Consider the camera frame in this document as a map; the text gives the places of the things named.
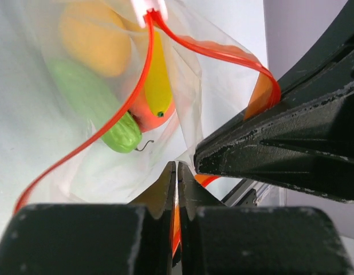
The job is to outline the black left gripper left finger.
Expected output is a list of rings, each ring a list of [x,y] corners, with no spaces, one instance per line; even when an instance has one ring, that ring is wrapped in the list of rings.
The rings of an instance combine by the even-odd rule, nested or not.
[[[171,274],[176,164],[129,204],[31,204],[0,241],[0,274]]]

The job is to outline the clear zip top bag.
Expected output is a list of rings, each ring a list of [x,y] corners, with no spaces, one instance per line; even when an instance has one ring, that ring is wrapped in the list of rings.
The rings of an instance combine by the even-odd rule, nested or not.
[[[70,147],[29,184],[34,202],[128,202],[170,160],[193,167],[199,142],[281,97],[260,60],[184,1],[28,1],[47,108]]]

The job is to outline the fake yellow lemon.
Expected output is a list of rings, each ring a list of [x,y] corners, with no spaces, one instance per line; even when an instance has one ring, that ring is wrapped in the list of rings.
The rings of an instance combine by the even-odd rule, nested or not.
[[[58,26],[64,48],[105,77],[124,73],[131,59],[131,39],[120,17],[100,1],[66,5]]]

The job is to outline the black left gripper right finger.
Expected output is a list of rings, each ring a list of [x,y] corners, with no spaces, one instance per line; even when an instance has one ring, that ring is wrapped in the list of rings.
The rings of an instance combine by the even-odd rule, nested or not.
[[[178,165],[183,274],[354,274],[331,219],[313,207],[227,207]]]

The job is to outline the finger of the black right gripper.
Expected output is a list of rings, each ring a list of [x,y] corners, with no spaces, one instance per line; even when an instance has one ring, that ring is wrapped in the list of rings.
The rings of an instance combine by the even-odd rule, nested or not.
[[[354,1],[347,1],[337,17],[305,55],[278,81],[282,99],[324,77],[335,89],[354,81]]]
[[[194,164],[200,174],[354,203],[354,85],[290,92],[261,115],[231,120],[197,147]]]

